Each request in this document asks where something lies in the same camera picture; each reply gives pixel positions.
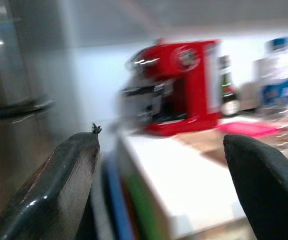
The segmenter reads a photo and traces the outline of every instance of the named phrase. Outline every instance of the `blue label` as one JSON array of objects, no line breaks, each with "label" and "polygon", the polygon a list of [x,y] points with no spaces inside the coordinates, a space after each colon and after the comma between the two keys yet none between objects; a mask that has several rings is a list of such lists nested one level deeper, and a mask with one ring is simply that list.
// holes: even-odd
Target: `blue label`
[{"label": "blue label", "polygon": [[288,80],[281,84],[264,86],[262,100],[265,105],[288,104]]}]

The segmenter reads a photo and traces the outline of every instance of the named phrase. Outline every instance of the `red coffee machine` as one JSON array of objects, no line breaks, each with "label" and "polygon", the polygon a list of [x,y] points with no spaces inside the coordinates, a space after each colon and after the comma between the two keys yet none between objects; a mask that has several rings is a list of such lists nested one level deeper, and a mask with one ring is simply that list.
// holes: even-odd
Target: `red coffee machine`
[{"label": "red coffee machine", "polygon": [[131,61],[152,85],[123,90],[125,96],[151,94],[139,114],[146,132],[158,136],[213,128],[219,117],[217,40],[165,43],[140,51]]}]

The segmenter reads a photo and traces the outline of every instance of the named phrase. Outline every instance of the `wooden cutting board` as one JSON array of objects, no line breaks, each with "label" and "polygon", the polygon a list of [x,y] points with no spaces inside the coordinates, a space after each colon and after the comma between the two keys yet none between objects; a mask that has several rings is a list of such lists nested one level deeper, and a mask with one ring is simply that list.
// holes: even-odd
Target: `wooden cutting board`
[{"label": "wooden cutting board", "polygon": [[[202,153],[202,156],[207,157],[211,161],[228,167],[223,146],[224,135],[216,129],[181,133],[174,138],[182,144],[195,148]],[[261,138],[260,141],[269,143],[269,138]]]}]

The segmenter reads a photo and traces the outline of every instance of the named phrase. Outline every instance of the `water bottle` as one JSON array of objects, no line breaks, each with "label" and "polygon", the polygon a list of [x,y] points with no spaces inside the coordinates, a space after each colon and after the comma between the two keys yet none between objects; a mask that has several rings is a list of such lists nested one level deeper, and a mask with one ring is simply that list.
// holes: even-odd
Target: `water bottle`
[{"label": "water bottle", "polygon": [[271,144],[288,157],[288,38],[268,42],[268,49],[263,59],[261,116],[279,129]]}]

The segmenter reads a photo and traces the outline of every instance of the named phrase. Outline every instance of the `white countertop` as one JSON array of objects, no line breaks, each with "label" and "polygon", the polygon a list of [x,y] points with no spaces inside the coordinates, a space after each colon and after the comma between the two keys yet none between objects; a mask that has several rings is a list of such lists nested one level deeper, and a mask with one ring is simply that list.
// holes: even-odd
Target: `white countertop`
[{"label": "white countertop", "polygon": [[[223,122],[231,121],[256,122],[240,116]],[[121,129],[120,139],[170,219],[175,238],[245,217],[228,168],[173,137]]]}]

